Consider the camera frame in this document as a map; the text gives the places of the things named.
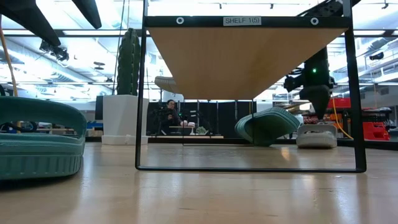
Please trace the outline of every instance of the black metal shelf frame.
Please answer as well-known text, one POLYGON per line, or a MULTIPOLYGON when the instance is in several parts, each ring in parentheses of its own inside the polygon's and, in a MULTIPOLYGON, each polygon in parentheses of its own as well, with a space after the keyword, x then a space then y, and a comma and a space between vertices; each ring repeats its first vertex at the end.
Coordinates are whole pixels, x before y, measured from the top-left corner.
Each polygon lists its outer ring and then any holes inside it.
MULTIPOLYGON (((146 167, 141 165, 141 126, 142 126, 142 102, 144 94, 145 77, 145 54, 147 27, 224 27, 224 16, 147 16, 148 0, 143 0, 144 8, 142 13, 142 39, 141 39, 141 66, 139 72, 138 91, 138 112, 136 131, 136 158, 135 167, 137 170, 158 170, 158 171, 195 171, 195 172, 339 172, 358 173, 366 171, 366 155, 364 147, 363 125, 361 117, 361 99, 359 94, 358 68, 356 64, 355 42, 352 18, 352 0, 343 1, 343 17, 318 17, 317 24, 314 24, 312 17, 261 17, 260 26, 253 28, 347 28, 345 32, 345 45, 347 56, 348 83, 351 98, 352 130, 354 137, 355 169, 301 169, 301 168, 237 168, 237 167, 146 167)), ((241 26, 230 26, 234 29, 241 26)))

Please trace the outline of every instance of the shelf label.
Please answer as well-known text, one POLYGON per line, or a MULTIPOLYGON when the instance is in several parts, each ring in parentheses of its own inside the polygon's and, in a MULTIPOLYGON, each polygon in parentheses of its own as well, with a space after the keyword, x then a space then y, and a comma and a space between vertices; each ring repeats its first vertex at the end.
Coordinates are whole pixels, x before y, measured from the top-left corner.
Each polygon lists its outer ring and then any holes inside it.
POLYGON ((261 26, 261 16, 224 17, 224 26, 261 26))

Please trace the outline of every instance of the white planter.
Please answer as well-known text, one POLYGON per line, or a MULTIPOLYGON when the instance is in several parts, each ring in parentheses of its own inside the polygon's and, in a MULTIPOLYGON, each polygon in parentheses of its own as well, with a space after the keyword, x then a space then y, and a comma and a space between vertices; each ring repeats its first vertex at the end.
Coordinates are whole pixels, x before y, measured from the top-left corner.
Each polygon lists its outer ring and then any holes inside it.
MULTIPOLYGON (((148 144, 147 110, 149 100, 142 102, 141 144, 148 144)), ((135 145, 138 97, 132 95, 104 96, 102 144, 135 145)))

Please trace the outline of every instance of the potted cactus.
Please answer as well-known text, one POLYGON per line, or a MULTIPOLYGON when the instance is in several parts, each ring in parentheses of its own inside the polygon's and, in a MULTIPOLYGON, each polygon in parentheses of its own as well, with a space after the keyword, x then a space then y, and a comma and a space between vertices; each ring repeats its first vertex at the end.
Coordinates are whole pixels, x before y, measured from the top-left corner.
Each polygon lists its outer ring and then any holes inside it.
MULTIPOLYGON (((129 28, 119 46, 117 95, 104 96, 103 101, 103 144, 136 143, 138 77, 141 60, 141 46, 136 31, 129 28)), ((142 104, 141 143, 147 144, 147 108, 149 100, 142 104)))

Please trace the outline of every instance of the person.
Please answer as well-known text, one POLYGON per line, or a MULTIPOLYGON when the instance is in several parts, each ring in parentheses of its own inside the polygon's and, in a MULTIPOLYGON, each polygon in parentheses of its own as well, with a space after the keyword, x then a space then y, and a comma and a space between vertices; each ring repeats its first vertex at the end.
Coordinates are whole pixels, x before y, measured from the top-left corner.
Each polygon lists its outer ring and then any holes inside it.
POLYGON ((165 134, 170 134, 170 126, 179 126, 181 123, 180 116, 175 109, 174 100, 167 101, 166 118, 161 122, 161 130, 165 134))

